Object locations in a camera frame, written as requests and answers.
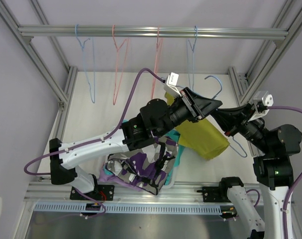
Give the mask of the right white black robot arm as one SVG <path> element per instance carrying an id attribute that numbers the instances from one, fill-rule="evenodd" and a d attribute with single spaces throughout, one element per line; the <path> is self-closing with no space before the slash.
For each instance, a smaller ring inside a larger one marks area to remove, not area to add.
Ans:
<path id="1" fill-rule="evenodd" d="M 291 124 L 268 130 L 262 118 L 253 119 L 250 104 L 212 113 L 227 136 L 241 134 L 263 155 L 254 157 L 254 173 L 260 183 L 266 210 L 266 234 L 270 239 L 293 238 L 289 209 L 293 191 L 290 156 L 301 150 L 302 133 Z"/>

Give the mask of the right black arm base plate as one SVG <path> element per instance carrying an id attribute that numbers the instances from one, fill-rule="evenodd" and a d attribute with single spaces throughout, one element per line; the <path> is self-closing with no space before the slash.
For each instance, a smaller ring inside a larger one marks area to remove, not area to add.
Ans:
<path id="1" fill-rule="evenodd" d="M 225 190 L 220 187 L 203 186 L 197 193 L 202 194 L 205 203 L 230 203 Z"/>

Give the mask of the pink wire hanger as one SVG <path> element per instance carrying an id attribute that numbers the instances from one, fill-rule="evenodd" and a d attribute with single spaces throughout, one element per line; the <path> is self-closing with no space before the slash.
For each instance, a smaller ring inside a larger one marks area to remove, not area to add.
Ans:
<path id="1" fill-rule="evenodd" d="M 113 89 L 113 99 L 112 104 L 115 106 L 120 91 L 124 69 L 126 66 L 126 60 L 128 55 L 128 47 L 130 43 L 130 38 L 125 38 L 120 44 L 117 43 L 115 38 L 115 25 L 112 26 L 112 39 L 116 50 L 115 56 L 115 72 L 114 72 L 114 89 Z M 125 47 L 123 63 L 120 65 L 120 52 L 121 49 Z"/>
<path id="2" fill-rule="evenodd" d="M 156 38 L 156 55 L 155 55 L 155 64 L 154 64 L 154 73 L 155 74 L 157 74 L 157 72 L 158 72 L 158 65 L 159 65 L 159 60 L 160 60 L 162 45 L 163 45 L 163 39 L 160 38 L 159 31 L 160 31 L 160 27 L 158 26 L 157 35 L 156 35 L 157 36 L 157 38 Z M 153 81 L 152 81 L 151 99 L 153 99 L 153 96 L 154 96 L 155 86 L 156 86 L 156 78 L 154 77 Z"/>

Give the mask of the olive yellow trousers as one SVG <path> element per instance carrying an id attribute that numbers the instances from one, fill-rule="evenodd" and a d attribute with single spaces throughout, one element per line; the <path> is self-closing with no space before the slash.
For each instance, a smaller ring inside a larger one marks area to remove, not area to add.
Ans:
<path id="1" fill-rule="evenodd" d="M 207 119 L 185 121 L 166 134 L 180 146 L 194 150 L 205 160 L 220 156 L 230 145 L 226 137 Z"/>

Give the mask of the lilac purple trousers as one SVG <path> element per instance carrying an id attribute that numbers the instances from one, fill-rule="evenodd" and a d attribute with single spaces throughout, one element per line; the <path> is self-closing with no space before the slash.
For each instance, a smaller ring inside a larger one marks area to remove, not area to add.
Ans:
<path id="1" fill-rule="evenodd" d="M 118 184 L 118 185 L 121 185 L 126 188 L 130 188 L 130 189 L 138 191 L 138 192 L 142 191 L 142 189 L 140 189 L 138 187 L 135 187 L 135 186 L 132 186 L 132 185 L 129 185 L 129 184 L 123 182 L 122 180 L 120 180 L 119 178 L 114 176 L 113 174 L 111 174 L 111 175 L 106 174 L 103 170 L 100 171 L 99 181 L 105 182 L 105 183 L 111 183 L 111 184 Z"/>

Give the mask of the light blue wire hanger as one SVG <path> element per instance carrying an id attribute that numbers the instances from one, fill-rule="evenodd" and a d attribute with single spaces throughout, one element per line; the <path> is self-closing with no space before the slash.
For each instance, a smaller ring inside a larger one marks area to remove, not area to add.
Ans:
<path id="1" fill-rule="evenodd" d="M 75 37 L 79 43 L 82 53 L 82 67 L 85 74 L 85 79 L 88 84 L 90 100 L 93 104 L 96 103 L 96 56 L 95 56 L 95 41 L 93 37 L 88 37 L 81 40 L 79 35 L 79 24 L 75 25 Z"/>

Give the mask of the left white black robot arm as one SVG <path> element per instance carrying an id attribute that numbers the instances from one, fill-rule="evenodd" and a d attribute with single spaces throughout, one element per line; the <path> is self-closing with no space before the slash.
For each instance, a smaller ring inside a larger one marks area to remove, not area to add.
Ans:
<path id="1" fill-rule="evenodd" d="M 142 149 L 155 143 L 184 121 L 198 122 L 215 112 L 222 101 L 202 97 L 188 87 L 181 90 L 171 105 L 153 99 L 140 109 L 139 114 L 119 125 L 105 136 L 86 142 L 63 143 L 50 140 L 50 177 L 53 185 L 72 185 L 87 199 L 98 196 L 99 188 L 93 175 L 82 170 L 83 162 L 114 153 Z"/>

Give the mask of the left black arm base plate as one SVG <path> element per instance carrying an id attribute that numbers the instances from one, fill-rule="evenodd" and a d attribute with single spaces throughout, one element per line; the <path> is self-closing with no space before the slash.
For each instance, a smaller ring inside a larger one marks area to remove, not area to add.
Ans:
<path id="1" fill-rule="evenodd" d="M 97 185 L 93 191 L 85 193 L 85 195 L 97 201 L 112 201 L 114 197 L 114 185 Z M 70 192 L 70 200 L 88 199 L 82 196 L 74 187 L 72 187 Z"/>

